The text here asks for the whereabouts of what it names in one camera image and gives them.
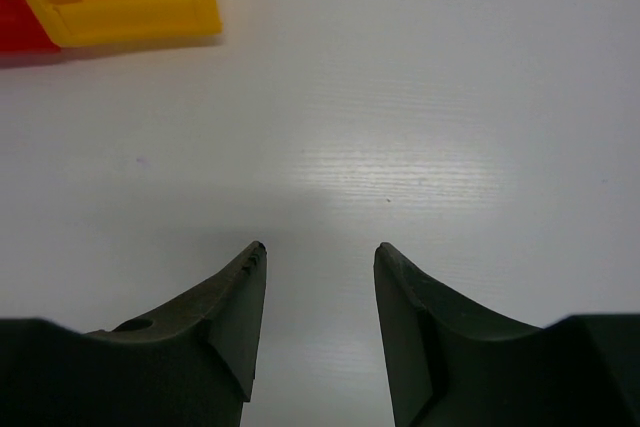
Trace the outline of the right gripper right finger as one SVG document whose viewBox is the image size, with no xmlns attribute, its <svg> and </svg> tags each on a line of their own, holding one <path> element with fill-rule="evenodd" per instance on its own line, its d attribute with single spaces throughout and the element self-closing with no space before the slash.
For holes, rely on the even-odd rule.
<svg viewBox="0 0 640 427">
<path fill-rule="evenodd" d="M 393 245 L 374 283 L 398 426 L 635 426 L 639 318 L 580 314 L 539 328 L 421 271 Z"/>
</svg>

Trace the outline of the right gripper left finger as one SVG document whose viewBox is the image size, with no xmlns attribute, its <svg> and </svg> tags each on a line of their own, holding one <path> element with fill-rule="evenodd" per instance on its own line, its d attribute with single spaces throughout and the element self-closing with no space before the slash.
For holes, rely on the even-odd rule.
<svg viewBox="0 0 640 427">
<path fill-rule="evenodd" d="M 267 252 L 224 268 L 113 330 L 1 323 L 5 426 L 237 426 L 250 400 Z"/>
</svg>

